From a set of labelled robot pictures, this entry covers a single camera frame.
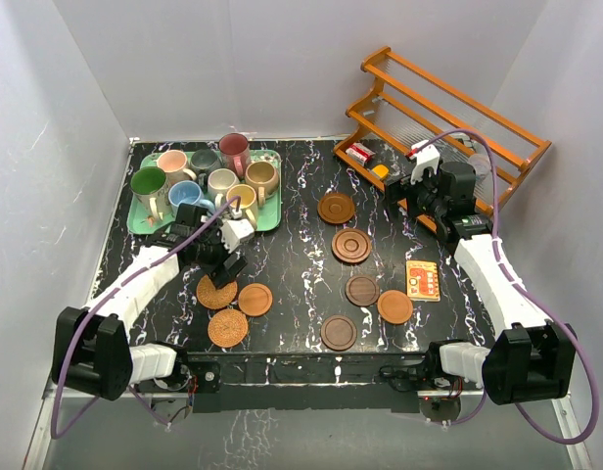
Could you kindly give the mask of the woven rattan coaster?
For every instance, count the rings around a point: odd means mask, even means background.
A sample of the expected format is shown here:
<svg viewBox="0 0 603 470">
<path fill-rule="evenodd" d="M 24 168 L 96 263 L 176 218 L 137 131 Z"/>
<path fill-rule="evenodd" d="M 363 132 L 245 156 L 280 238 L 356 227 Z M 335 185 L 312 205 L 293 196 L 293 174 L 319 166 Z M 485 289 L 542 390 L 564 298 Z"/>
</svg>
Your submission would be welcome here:
<svg viewBox="0 0 603 470">
<path fill-rule="evenodd" d="M 212 310 L 227 308 L 234 301 L 237 293 L 238 284 L 236 281 L 217 289 L 207 275 L 201 278 L 196 289 L 199 303 L 205 308 Z"/>
<path fill-rule="evenodd" d="M 249 333 L 247 317 L 239 310 L 227 308 L 209 321 L 208 335 L 218 347 L 229 349 L 240 344 Z"/>
</svg>

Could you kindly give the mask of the ringed wooden coaster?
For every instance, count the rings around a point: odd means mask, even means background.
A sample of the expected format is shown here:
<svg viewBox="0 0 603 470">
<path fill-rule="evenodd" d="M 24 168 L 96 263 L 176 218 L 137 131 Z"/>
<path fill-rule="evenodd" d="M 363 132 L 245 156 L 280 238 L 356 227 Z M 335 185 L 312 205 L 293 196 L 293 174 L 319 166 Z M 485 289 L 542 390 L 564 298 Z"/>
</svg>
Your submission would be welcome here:
<svg viewBox="0 0 603 470">
<path fill-rule="evenodd" d="M 355 205 L 350 196 L 339 192 L 329 192 L 319 201 L 317 212 L 326 223 L 344 224 L 354 216 Z"/>
<path fill-rule="evenodd" d="M 335 257 L 345 263 L 357 264 L 365 261 L 372 251 L 369 236 L 355 228 L 344 228 L 336 232 L 332 239 Z"/>
</svg>

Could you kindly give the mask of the cream yellow mug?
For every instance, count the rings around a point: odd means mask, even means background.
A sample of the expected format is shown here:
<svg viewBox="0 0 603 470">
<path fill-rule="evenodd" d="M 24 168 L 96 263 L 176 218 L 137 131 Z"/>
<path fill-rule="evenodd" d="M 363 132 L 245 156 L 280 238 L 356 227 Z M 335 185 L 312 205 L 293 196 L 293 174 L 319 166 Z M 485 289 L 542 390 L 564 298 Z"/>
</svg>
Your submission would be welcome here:
<svg viewBox="0 0 603 470">
<path fill-rule="evenodd" d="M 245 219 L 253 229 L 257 229 L 258 203 L 255 189 L 247 184 L 235 185 L 227 191 L 226 200 L 232 201 L 236 197 L 240 200 L 229 206 L 232 218 Z"/>
</svg>

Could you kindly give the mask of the light blue mug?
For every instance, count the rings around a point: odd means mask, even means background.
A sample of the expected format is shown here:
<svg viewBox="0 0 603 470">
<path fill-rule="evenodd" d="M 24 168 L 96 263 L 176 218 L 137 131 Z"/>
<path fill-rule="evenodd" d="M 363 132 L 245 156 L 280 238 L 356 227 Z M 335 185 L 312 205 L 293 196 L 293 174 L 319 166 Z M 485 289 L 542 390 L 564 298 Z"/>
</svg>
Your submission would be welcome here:
<svg viewBox="0 0 603 470">
<path fill-rule="evenodd" d="M 214 203 L 205 196 L 201 186 L 192 180 L 183 180 L 174 184 L 168 192 L 168 199 L 173 215 L 177 215 L 181 204 L 196 206 L 211 214 L 216 211 Z"/>
</svg>

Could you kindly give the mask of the dark walnut coaster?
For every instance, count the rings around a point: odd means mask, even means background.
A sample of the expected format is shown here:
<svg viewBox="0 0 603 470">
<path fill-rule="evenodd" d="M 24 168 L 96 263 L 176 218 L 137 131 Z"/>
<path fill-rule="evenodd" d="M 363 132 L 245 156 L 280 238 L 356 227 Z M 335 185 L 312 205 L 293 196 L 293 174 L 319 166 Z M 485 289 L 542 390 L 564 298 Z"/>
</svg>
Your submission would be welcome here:
<svg viewBox="0 0 603 470">
<path fill-rule="evenodd" d="M 375 279 L 366 275 L 356 275 L 348 280 L 345 293 L 352 304 L 371 306 L 380 297 L 380 287 Z"/>
<path fill-rule="evenodd" d="M 342 352 L 353 346 L 357 329 L 351 319 L 342 315 L 332 315 L 321 326 L 323 344 L 332 351 Z"/>
</svg>

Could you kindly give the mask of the light orange wooden coaster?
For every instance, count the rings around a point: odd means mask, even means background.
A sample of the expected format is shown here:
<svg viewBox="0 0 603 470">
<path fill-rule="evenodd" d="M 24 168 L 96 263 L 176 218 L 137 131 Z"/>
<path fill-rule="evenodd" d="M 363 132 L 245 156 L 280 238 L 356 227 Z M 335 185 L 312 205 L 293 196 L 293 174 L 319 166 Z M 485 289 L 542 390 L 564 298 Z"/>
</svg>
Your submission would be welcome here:
<svg viewBox="0 0 603 470">
<path fill-rule="evenodd" d="M 394 325 L 404 324 L 413 313 L 411 300 L 399 290 L 388 290 L 382 293 L 377 301 L 377 308 L 381 317 Z"/>
</svg>

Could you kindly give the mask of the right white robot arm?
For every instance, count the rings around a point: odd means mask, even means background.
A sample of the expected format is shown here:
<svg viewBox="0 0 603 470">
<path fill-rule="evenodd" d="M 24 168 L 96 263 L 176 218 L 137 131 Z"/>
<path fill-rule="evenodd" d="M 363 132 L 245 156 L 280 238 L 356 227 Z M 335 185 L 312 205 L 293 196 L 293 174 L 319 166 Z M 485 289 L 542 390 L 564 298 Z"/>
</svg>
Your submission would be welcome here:
<svg viewBox="0 0 603 470">
<path fill-rule="evenodd" d="M 463 162 L 414 168 L 385 183 L 392 213 L 405 201 L 414 216 L 436 224 L 438 238 L 467 273 L 493 324 L 495 343 L 433 342 L 424 361 L 426 380 L 449 387 L 458 377 L 484 389 L 496 404 L 559 399 L 569 389 L 576 350 L 562 328 L 518 292 L 497 256 L 491 220 L 476 212 L 475 169 Z"/>
</svg>

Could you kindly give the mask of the yellow small block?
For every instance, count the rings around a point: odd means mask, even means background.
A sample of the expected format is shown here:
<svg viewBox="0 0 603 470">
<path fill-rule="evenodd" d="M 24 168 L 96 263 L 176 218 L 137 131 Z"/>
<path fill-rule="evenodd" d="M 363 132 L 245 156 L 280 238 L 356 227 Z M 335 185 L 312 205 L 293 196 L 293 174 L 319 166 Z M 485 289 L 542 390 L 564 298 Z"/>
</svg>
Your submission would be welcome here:
<svg viewBox="0 0 603 470">
<path fill-rule="evenodd" d="M 389 174 L 390 170 L 383 164 L 378 164 L 371 169 L 371 173 L 380 180 L 385 180 Z"/>
</svg>

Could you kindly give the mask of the red white small box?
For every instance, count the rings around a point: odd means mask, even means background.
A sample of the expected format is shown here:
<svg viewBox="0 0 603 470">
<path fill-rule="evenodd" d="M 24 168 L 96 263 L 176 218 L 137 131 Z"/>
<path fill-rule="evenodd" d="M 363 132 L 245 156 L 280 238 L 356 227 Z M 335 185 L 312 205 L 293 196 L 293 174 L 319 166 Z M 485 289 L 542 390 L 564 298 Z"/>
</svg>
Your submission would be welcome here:
<svg viewBox="0 0 603 470">
<path fill-rule="evenodd" d="M 361 165 L 368 165 L 375 157 L 375 152 L 359 142 L 355 142 L 346 148 L 346 154 L 358 161 Z"/>
</svg>

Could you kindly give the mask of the green plastic tray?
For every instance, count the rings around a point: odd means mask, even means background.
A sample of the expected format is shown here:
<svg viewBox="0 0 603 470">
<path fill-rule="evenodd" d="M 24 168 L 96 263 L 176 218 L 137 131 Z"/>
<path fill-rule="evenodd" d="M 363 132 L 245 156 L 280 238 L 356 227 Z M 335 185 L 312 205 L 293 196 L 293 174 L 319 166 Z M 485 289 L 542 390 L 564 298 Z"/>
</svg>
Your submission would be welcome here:
<svg viewBox="0 0 603 470">
<path fill-rule="evenodd" d="M 267 161 L 278 170 L 280 181 L 283 181 L 280 155 L 274 150 L 250 150 L 253 162 Z M 281 221 L 282 187 L 278 186 L 275 193 L 258 209 L 257 232 L 266 232 L 276 228 Z M 151 235 L 165 224 L 174 221 L 173 213 L 168 213 L 163 220 L 153 218 L 148 209 L 133 195 L 126 227 L 134 235 Z"/>
</svg>

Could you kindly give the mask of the silver white mug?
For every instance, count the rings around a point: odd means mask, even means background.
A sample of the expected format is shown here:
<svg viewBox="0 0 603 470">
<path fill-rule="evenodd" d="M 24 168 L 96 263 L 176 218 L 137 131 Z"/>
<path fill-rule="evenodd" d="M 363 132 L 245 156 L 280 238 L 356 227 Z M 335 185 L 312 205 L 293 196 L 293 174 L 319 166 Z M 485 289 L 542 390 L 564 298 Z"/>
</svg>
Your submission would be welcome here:
<svg viewBox="0 0 603 470">
<path fill-rule="evenodd" d="M 219 168 L 209 174 L 208 178 L 208 196 L 209 199 L 218 205 L 224 201 L 230 188 L 240 183 L 239 178 L 233 170 L 228 168 Z"/>
</svg>

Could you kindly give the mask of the gold brown mug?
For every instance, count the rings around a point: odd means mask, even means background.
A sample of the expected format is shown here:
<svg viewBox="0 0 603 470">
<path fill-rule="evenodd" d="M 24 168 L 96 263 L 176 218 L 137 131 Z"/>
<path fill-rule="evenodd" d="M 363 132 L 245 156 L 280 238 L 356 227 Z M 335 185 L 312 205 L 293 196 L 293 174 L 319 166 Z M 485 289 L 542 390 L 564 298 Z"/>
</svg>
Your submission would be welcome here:
<svg viewBox="0 0 603 470">
<path fill-rule="evenodd" d="M 261 208 L 277 192 L 280 176 L 272 163 L 256 161 L 247 167 L 245 182 L 255 189 L 257 203 Z"/>
</svg>

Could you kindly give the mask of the green inside mug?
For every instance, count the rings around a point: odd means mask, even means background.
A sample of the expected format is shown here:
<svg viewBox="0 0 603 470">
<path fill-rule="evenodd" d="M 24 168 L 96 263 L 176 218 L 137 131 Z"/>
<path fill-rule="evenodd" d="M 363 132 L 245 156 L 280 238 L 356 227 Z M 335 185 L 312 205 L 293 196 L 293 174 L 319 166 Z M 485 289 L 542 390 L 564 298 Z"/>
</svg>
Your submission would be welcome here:
<svg viewBox="0 0 603 470">
<path fill-rule="evenodd" d="M 133 195 L 145 208 L 154 221 L 172 214 L 168 200 L 170 186 L 166 173 L 157 166 L 146 166 L 137 170 L 130 181 Z"/>
</svg>

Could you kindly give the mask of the dark grey mug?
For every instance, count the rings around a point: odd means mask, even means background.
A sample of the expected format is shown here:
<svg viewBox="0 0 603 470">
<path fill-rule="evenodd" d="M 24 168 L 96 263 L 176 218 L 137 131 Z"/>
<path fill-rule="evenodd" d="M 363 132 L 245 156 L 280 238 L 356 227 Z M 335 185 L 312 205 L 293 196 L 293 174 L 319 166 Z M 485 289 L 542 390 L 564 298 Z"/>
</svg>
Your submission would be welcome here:
<svg viewBox="0 0 603 470">
<path fill-rule="evenodd" d="M 189 164 L 197 175 L 197 180 L 201 183 L 207 181 L 213 171 L 222 168 L 222 161 L 218 153 L 212 149 L 196 151 L 190 158 Z"/>
</svg>

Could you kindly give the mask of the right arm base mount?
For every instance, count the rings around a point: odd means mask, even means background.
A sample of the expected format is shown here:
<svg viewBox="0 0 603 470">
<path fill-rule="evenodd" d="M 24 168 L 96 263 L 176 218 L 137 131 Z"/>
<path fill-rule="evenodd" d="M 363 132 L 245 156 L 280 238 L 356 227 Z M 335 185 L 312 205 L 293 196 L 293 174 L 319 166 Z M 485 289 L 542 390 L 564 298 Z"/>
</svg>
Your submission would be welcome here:
<svg viewBox="0 0 603 470">
<path fill-rule="evenodd" d="M 430 416 L 426 415 L 425 423 L 440 425 L 444 429 L 473 419 L 483 409 L 487 400 L 486 393 L 483 393 L 478 405 L 463 417 L 449 418 L 441 414 L 443 405 L 460 405 L 459 398 L 463 386 L 467 383 L 467 379 L 462 375 L 453 375 L 442 369 L 446 360 L 441 358 L 441 352 L 449 346 L 472 347 L 472 344 L 458 340 L 432 342 L 423 360 L 418 364 L 404 367 L 383 365 L 379 369 L 379 378 L 399 393 L 441 391 L 440 396 L 424 398 L 427 410 L 432 412 Z"/>
</svg>

